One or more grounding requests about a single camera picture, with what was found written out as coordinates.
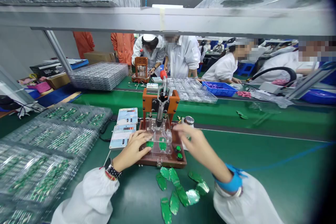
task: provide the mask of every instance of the woman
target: woman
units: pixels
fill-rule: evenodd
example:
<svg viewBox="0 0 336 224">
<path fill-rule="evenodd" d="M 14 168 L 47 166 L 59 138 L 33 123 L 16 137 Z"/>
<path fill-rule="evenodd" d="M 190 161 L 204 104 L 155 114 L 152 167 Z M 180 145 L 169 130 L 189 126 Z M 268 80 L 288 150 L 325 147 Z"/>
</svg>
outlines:
<svg viewBox="0 0 336 224">
<path fill-rule="evenodd" d="M 160 65 L 165 58 L 165 46 L 160 35 L 141 35 L 133 46 L 132 65 L 135 65 L 135 58 L 141 56 L 148 58 L 148 71 L 152 77 L 160 76 Z"/>
<path fill-rule="evenodd" d="M 238 60 L 246 58 L 253 45 L 253 41 L 239 41 L 236 44 L 236 38 L 229 39 L 227 41 L 228 52 L 209 68 L 202 79 L 210 82 L 241 84 L 242 81 L 233 77 L 233 73 L 237 70 Z"/>
</svg>

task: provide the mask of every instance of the orange coat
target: orange coat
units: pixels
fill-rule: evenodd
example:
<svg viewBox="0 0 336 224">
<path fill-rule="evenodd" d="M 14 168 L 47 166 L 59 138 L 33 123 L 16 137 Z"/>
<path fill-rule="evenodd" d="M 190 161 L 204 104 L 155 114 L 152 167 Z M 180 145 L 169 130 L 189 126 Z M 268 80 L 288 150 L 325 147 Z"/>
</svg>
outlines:
<svg viewBox="0 0 336 224">
<path fill-rule="evenodd" d="M 113 48 L 118 52 L 120 63 L 132 64 L 134 34 L 133 33 L 111 33 Z"/>
<path fill-rule="evenodd" d="M 76 40 L 77 50 L 80 58 L 85 58 L 84 53 L 94 51 L 94 43 L 91 32 L 86 31 L 73 31 L 73 36 Z"/>
</svg>

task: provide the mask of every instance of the machine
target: machine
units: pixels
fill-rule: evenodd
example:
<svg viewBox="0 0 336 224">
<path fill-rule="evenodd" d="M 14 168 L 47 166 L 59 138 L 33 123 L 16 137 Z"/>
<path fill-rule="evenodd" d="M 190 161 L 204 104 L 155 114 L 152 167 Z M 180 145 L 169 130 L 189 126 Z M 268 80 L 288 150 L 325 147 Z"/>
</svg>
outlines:
<svg viewBox="0 0 336 224">
<path fill-rule="evenodd" d="M 176 90 L 170 96 L 167 73 L 161 71 L 162 85 L 157 95 L 147 94 L 147 88 L 142 95 L 143 120 L 139 129 L 153 135 L 152 139 L 140 147 L 140 150 L 150 146 L 152 150 L 140 159 L 137 164 L 157 167 L 183 168 L 187 161 L 181 139 L 172 128 L 173 116 L 176 113 L 180 97 Z"/>
</svg>

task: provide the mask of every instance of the plastic bag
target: plastic bag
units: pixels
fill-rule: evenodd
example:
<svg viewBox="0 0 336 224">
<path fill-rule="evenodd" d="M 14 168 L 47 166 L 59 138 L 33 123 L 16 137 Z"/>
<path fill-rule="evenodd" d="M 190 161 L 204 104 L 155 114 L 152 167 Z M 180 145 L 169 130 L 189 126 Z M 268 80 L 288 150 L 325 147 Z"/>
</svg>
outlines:
<svg viewBox="0 0 336 224">
<path fill-rule="evenodd" d="M 287 108 L 289 105 L 293 105 L 294 103 L 285 99 L 282 96 L 276 96 L 274 94 L 267 93 L 264 90 L 251 90 L 251 96 L 258 100 L 265 100 L 269 102 L 276 103 L 280 108 Z"/>
</svg>

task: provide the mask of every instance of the metal shelf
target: metal shelf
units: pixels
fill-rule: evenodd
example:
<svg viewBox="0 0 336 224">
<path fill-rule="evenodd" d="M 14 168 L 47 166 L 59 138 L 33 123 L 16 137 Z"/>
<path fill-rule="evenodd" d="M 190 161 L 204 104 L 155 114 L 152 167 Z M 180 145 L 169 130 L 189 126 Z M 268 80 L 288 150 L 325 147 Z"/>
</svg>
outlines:
<svg viewBox="0 0 336 224">
<path fill-rule="evenodd" d="M 40 30 L 175 33 L 276 39 L 335 34 L 332 10 L 313 9 L 0 6 L 0 25 Z"/>
</svg>

